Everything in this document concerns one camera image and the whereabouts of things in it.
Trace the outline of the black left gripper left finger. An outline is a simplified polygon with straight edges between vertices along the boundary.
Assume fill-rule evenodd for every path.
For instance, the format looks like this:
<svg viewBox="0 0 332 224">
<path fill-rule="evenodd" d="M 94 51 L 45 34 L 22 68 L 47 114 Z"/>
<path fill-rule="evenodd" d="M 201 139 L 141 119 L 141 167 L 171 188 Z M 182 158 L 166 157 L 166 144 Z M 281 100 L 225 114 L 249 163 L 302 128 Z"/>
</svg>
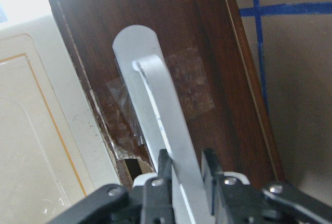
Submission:
<svg viewBox="0 0 332 224">
<path fill-rule="evenodd" d="M 143 187 L 141 223 L 173 223 L 172 159 L 165 149 L 159 151 L 157 176 Z"/>
</svg>

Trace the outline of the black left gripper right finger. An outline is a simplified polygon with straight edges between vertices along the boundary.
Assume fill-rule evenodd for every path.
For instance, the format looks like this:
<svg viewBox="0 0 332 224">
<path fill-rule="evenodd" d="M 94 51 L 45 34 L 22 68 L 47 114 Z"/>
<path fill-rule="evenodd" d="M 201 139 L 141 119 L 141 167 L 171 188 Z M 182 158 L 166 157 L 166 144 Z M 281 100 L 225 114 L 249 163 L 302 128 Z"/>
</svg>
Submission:
<svg viewBox="0 0 332 224">
<path fill-rule="evenodd" d="M 259 223 L 259 192 L 239 176 L 226 175 L 213 149 L 202 151 L 202 177 L 216 223 Z"/>
</svg>

